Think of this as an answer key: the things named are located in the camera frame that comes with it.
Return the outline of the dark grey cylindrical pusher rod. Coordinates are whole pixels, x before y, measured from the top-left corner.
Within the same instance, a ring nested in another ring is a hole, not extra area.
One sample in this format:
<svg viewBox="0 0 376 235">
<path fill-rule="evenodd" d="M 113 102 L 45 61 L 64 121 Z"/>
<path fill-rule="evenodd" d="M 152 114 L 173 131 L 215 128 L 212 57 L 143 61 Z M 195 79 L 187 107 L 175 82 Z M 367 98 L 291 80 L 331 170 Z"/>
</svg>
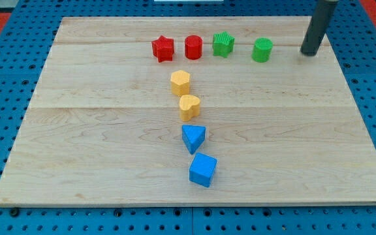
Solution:
<svg viewBox="0 0 376 235">
<path fill-rule="evenodd" d="M 317 1 L 300 48 L 303 55 L 315 56 L 317 54 L 338 2 L 338 0 Z"/>
</svg>

